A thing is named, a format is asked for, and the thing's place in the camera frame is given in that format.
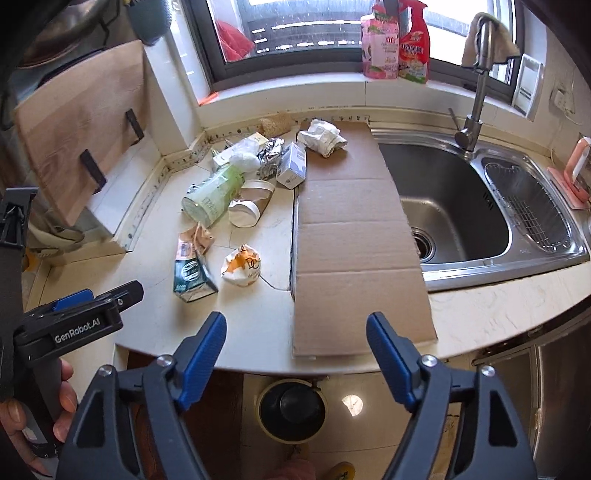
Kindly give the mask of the person's left hand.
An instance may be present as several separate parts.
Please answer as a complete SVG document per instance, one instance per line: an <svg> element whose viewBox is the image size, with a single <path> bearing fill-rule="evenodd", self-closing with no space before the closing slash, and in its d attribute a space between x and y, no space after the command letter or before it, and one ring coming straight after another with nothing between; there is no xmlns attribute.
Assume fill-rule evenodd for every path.
<svg viewBox="0 0 591 480"><path fill-rule="evenodd" d="M64 442L76 413L78 400L76 392L69 383L74 374L73 367L64 359L61 359L60 363L59 403L61 411L54 423L53 434L58 441ZM1 403L1 424L16 452L31 473L41 477L48 477L49 471L43 464L42 459L33 452L25 437L24 432L28 427L28 423L28 412L21 402L9 399Z"/></svg>

